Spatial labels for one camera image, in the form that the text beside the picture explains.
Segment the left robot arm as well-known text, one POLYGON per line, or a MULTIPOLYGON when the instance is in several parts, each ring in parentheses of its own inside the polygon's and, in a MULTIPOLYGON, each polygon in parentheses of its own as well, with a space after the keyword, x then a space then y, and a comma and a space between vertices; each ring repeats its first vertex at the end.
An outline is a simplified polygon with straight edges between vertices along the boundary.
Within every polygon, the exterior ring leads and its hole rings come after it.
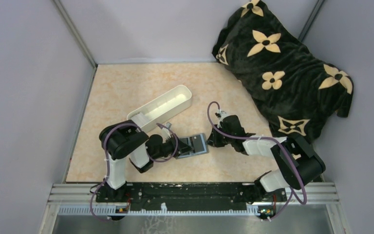
POLYGON ((155 162, 164 163, 194 150, 170 129, 170 124, 157 123, 156 125, 168 135, 166 138, 157 134, 148 136, 132 120, 108 126, 101 131, 99 139, 107 162, 104 183, 108 186, 107 195, 113 201, 122 201, 127 194, 124 186, 127 182, 125 178, 127 158, 143 173, 155 162))

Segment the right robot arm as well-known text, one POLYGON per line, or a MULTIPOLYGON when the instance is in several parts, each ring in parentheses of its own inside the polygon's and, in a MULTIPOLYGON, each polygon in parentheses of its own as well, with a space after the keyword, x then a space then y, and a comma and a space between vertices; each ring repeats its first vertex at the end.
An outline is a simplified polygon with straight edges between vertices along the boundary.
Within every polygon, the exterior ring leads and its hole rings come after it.
POLYGON ((215 115, 218 123, 212 126, 208 145, 215 148, 231 145, 243 155, 264 156, 276 161, 277 170, 269 171, 255 181, 255 196, 261 201, 267 201, 278 189, 300 190, 326 170, 323 160, 302 136, 259 136, 245 132, 237 115, 224 111, 215 115))

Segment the white plastic tray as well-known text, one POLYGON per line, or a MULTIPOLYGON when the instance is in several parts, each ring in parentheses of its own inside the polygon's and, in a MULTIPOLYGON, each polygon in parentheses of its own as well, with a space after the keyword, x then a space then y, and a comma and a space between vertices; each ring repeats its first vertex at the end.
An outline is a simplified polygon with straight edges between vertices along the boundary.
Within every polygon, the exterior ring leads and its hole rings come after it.
POLYGON ((129 114, 142 112, 150 118, 150 124, 141 128, 148 133, 157 127, 157 123, 164 123, 178 115, 192 104, 192 92, 184 85, 178 85, 152 101, 131 111, 129 114))

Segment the dark credit card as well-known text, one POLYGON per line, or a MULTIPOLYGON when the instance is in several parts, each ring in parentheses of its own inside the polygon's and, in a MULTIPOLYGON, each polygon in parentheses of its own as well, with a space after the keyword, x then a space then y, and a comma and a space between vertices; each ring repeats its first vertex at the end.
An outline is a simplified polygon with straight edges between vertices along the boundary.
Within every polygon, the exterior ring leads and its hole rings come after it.
POLYGON ((194 154, 206 154, 208 152, 204 134, 193 135, 190 137, 190 141, 194 148, 194 154))

